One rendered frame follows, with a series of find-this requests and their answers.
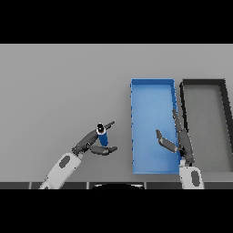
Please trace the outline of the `blue bin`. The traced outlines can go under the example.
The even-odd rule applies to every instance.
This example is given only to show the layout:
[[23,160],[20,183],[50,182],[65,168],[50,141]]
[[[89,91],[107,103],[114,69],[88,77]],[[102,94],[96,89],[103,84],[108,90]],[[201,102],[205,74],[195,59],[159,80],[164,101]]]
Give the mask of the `blue bin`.
[[131,139],[134,175],[177,175],[180,156],[158,144],[156,130],[177,144],[173,109],[177,95],[173,78],[132,78]]

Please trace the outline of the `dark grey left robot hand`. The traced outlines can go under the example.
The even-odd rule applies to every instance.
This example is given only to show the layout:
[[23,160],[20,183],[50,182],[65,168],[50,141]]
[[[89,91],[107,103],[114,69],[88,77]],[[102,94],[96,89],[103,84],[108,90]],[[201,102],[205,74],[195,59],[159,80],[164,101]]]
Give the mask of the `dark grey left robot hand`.
[[[106,131],[112,127],[114,121],[104,125]],[[93,154],[107,156],[117,150],[117,147],[103,147],[100,144],[98,134],[96,129],[84,136],[84,138],[79,141],[73,148],[72,152],[77,155],[78,153],[86,153],[87,150],[90,150]]]

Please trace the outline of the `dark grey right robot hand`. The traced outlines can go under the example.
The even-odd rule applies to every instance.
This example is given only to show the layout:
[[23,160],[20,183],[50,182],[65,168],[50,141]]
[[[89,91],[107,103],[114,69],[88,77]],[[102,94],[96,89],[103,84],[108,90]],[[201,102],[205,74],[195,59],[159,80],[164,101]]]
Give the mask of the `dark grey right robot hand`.
[[158,144],[173,153],[178,152],[185,159],[185,164],[191,167],[195,163],[195,159],[190,136],[186,129],[181,126],[176,109],[172,110],[172,114],[177,132],[177,145],[163,137],[161,131],[157,129]]

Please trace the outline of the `dark grey bin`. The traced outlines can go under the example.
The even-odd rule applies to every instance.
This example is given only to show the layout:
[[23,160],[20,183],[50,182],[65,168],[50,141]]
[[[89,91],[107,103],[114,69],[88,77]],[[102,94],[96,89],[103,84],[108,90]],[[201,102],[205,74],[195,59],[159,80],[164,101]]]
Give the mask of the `dark grey bin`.
[[233,172],[233,117],[226,80],[183,79],[179,88],[195,166],[202,172]]

